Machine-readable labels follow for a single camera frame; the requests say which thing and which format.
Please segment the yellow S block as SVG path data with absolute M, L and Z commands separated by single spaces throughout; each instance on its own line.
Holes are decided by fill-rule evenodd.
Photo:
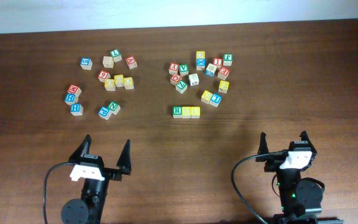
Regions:
M 182 106 L 181 107 L 181 115 L 182 118 L 191 118 L 191 107 L 190 106 Z

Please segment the yellow lone block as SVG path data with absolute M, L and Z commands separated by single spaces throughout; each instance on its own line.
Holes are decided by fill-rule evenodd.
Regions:
M 191 118 L 198 119 L 201 116 L 201 108 L 199 106 L 191 107 Z

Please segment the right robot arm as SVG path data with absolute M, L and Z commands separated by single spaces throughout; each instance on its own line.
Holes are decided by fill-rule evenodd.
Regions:
M 301 176 L 317 155 L 306 131 L 302 131 L 300 139 L 292 141 L 288 149 L 278 152 L 269 151 L 266 134 L 262 132 L 257 155 L 256 161 L 263 162 L 264 171 L 273 172 L 273 180 L 277 181 L 282 213 L 273 216 L 273 223 L 344 223 L 336 217 L 318 218 L 322 212 L 325 185 L 314 178 Z

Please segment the green R letter block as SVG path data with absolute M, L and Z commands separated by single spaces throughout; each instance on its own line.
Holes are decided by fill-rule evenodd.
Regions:
M 173 118 L 182 118 L 182 107 L 174 106 L 172 114 L 173 114 Z

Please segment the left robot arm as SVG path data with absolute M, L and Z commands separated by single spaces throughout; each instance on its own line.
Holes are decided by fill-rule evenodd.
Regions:
M 83 142 L 69 157 L 73 164 L 70 173 L 72 181 L 84 180 L 81 197 L 67 201 L 62 207 L 61 219 L 67 224 L 99 224 L 110 181 L 121 181 L 124 175 L 130 175 L 131 141 L 127 140 L 119 156 L 116 168 L 104 165 L 101 156 L 90 154 L 91 136 L 86 135 Z

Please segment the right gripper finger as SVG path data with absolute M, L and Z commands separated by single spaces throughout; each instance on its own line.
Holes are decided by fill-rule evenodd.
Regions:
M 264 132 L 261 132 L 258 154 L 268 154 L 269 153 L 266 136 L 267 135 Z
M 300 134 L 300 137 L 301 137 L 301 140 L 302 140 L 302 141 L 308 141 L 308 142 L 310 142 L 310 139 L 309 139 L 308 134 L 307 134 L 306 131 L 302 131 L 301 134 Z

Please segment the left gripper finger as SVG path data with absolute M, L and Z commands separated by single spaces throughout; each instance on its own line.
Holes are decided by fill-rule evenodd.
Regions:
M 124 145 L 121 155 L 116 164 L 124 175 L 130 175 L 132 171 L 131 165 L 131 140 L 128 139 Z
M 88 154 L 90 151 L 91 145 L 91 136 L 87 134 L 83 142 L 77 147 L 77 149 L 71 154 L 68 161 L 73 164 L 78 164 L 84 158 L 85 154 Z

